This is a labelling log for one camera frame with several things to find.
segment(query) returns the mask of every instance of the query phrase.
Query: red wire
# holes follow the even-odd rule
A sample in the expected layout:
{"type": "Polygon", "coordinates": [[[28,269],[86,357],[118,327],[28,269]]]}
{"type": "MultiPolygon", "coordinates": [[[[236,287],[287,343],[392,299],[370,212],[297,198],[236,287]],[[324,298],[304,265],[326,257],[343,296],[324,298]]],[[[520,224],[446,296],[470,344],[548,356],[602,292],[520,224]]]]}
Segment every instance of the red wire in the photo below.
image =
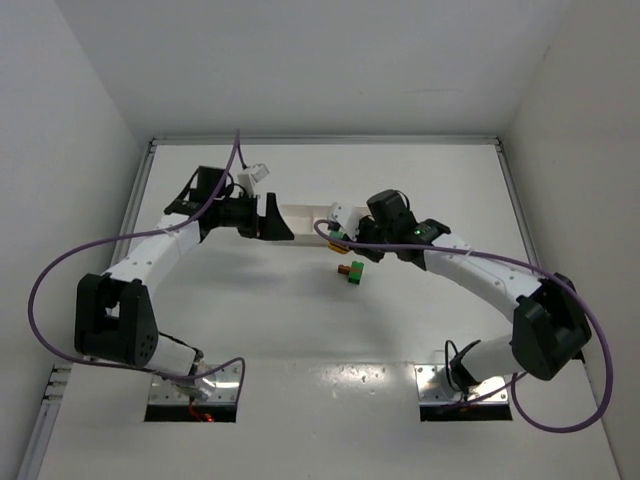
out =
{"type": "Polygon", "coordinates": [[[193,399],[189,399],[189,413],[198,419],[198,421],[200,422],[213,422],[213,417],[211,415],[209,415],[208,413],[205,413],[204,415],[200,415],[198,412],[196,412],[195,408],[193,408],[193,399]]]}

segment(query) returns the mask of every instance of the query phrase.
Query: white connector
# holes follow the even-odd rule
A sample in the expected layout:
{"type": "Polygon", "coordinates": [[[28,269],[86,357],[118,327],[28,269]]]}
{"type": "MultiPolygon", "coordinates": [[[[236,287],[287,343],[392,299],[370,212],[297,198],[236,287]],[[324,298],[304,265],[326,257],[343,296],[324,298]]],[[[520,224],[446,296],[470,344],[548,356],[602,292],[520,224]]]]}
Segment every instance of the white connector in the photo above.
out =
{"type": "Polygon", "coordinates": [[[331,223],[337,223],[340,228],[344,230],[347,237],[352,241],[355,241],[358,236],[358,228],[360,220],[366,214],[362,213],[362,209],[352,207],[351,205],[345,205],[343,203],[334,203],[329,209],[327,220],[331,223]]]}
{"type": "Polygon", "coordinates": [[[247,191],[247,195],[255,195],[256,183],[267,175],[269,175],[269,169],[264,163],[251,165],[238,174],[238,185],[247,191]]]}

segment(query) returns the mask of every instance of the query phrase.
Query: metal base plate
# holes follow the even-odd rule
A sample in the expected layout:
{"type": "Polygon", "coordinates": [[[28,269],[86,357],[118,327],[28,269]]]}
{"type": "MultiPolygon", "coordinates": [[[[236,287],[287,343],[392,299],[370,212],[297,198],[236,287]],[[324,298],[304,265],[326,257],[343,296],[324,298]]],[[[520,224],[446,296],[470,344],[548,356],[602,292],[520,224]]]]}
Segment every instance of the metal base plate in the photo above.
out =
{"type": "MultiPolygon", "coordinates": [[[[418,386],[418,402],[421,407],[439,407],[443,405],[449,405],[462,400],[462,394],[455,393],[452,397],[449,392],[451,389],[442,385],[441,378],[445,378],[442,374],[444,372],[444,364],[437,365],[416,365],[416,384],[418,386]]],[[[480,385],[477,385],[470,389],[469,400],[490,393],[505,385],[504,378],[492,377],[480,385]]],[[[478,406],[508,406],[509,394],[506,390],[496,393],[492,397],[482,400],[477,403],[478,406]]]]}
{"type": "MultiPolygon", "coordinates": [[[[207,400],[197,400],[195,404],[210,407],[235,406],[241,373],[241,366],[230,366],[204,377],[202,380],[213,390],[213,394],[207,400]]],[[[189,396],[178,391],[170,381],[153,375],[147,404],[162,407],[188,406],[189,396]]]]}

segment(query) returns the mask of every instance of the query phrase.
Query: white wall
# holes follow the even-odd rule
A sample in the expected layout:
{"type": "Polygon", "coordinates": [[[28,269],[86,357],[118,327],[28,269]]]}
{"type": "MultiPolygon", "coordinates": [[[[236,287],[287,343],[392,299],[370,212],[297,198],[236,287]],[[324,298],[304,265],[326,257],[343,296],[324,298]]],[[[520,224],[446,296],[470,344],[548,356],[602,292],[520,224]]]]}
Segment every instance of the white wall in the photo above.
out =
{"type": "MultiPolygon", "coordinates": [[[[640,478],[640,4],[575,2],[506,135],[544,264],[573,278],[613,348],[606,428],[621,472],[640,478]]],[[[596,391],[603,365],[587,349],[596,391]]]]}
{"type": "MultiPolygon", "coordinates": [[[[119,228],[140,147],[53,0],[0,14],[0,478],[14,478],[53,357],[31,335],[30,286],[53,257],[119,228]]],[[[104,248],[62,264],[37,315],[72,351],[74,286],[104,248]]]]}
{"type": "Polygon", "coordinates": [[[56,0],[157,134],[488,133],[570,0],[56,0]]]}

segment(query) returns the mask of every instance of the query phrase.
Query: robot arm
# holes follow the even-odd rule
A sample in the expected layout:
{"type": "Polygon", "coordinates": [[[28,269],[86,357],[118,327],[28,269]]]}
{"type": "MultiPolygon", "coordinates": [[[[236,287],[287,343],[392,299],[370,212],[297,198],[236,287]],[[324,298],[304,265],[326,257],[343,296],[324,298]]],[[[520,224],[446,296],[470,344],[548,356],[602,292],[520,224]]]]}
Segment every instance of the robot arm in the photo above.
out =
{"type": "Polygon", "coordinates": [[[151,299],[180,258],[214,228],[233,227],[241,236],[259,240],[293,239],[274,193],[266,196],[265,216],[258,215],[259,199],[253,187],[266,175],[265,170],[249,167],[239,176],[246,184],[245,194],[231,197],[235,185],[227,185],[197,221],[172,229],[202,208],[224,174],[222,169],[199,167],[157,224],[165,234],[146,238],[103,274],[85,275],[77,289],[76,351],[173,375],[195,373],[202,352],[158,331],[151,299]]]}
{"type": "MultiPolygon", "coordinates": [[[[367,201],[371,216],[334,204],[328,215],[333,238],[360,244],[414,244],[472,250],[449,227],[432,219],[418,222],[395,190],[367,201]]],[[[334,250],[344,247],[331,245],[334,250]]],[[[356,248],[379,262],[387,250],[356,248]]],[[[454,387],[464,393],[483,380],[528,372],[550,380],[591,338],[584,313],[562,289],[535,275],[491,259],[432,250],[398,250],[398,258],[453,280],[493,305],[513,324],[511,335],[467,345],[449,363],[454,387]]],[[[567,278],[558,278],[573,288],[567,278]]]]}

